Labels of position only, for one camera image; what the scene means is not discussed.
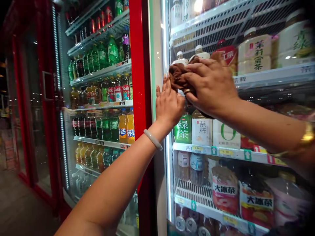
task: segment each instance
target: shelf label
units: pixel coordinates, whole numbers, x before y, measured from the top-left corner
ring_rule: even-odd
[[[252,161],[252,151],[244,149],[244,159],[246,161]]]
[[[192,145],[192,151],[196,153],[202,153],[203,147]]]

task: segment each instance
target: finger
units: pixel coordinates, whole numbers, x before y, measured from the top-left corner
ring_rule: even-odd
[[[211,69],[203,63],[189,64],[186,65],[185,68],[191,70],[194,73],[197,73],[201,77],[206,77],[207,75],[209,75],[209,73],[211,73]]]

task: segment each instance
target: green arrow sticker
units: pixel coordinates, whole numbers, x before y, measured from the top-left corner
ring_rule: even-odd
[[[193,211],[196,211],[196,201],[194,201],[194,200],[191,200],[191,209]]]
[[[252,161],[252,151],[244,149],[244,159],[246,161]]]

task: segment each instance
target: price tag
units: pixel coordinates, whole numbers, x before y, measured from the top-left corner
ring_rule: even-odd
[[[196,152],[196,153],[202,153],[203,152],[203,147],[193,145],[192,146],[192,151]]]

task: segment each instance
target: bottle label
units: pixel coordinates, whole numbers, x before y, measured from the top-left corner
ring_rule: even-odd
[[[127,35],[124,35],[124,36],[121,38],[121,42],[122,42],[122,44],[129,45],[129,37],[128,37]]]
[[[130,100],[130,87],[129,85],[122,86],[122,95],[124,100]]]
[[[122,87],[115,86],[115,102],[122,101]]]

